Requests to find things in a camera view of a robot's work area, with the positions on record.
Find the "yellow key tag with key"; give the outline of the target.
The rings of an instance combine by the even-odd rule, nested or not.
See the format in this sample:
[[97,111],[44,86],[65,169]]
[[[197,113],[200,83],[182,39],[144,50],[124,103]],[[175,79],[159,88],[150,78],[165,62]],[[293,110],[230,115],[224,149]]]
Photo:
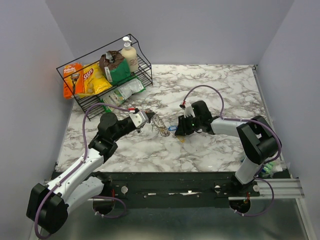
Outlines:
[[177,138],[181,143],[185,142],[185,138],[183,136],[178,136]]

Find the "blue key tag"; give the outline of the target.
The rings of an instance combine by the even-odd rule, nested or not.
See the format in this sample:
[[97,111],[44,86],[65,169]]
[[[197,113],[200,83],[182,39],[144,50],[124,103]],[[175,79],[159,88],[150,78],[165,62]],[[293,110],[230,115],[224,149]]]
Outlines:
[[172,132],[172,131],[176,131],[177,130],[177,126],[176,125],[172,125],[168,127],[168,131]]

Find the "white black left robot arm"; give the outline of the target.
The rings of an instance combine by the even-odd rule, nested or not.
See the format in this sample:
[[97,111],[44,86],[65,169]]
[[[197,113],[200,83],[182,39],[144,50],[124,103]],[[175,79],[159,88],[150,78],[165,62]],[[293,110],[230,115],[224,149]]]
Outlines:
[[117,141],[150,123],[154,112],[135,109],[128,117],[119,120],[113,112],[104,113],[97,126],[97,133],[85,144],[84,153],[61,175],[47,184],[36,184],[30,193],[26,216],[34,221],[39,239],[39,227],[49,235],[56,233],[69,214],[91,198],[104,198],[110,194],[111,185],[91,176],[118,148]]

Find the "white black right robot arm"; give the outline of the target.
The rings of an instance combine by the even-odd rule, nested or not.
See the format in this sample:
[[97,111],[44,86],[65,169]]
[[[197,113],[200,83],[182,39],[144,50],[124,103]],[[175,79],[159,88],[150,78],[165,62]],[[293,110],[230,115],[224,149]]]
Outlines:
[[258,115],[252,119],[235,119],[212,116],[207,104],[197,101],[190,106],[183,102],[184,114],[178,117],[175,136],[188,136],[194,132],[209,135],[238,137],[244,150],[244,160],[231,177],[230,191],[241,196],[248,190],[248,184],[262,169],[266,160],[279,154],[281,141],[266,120]]

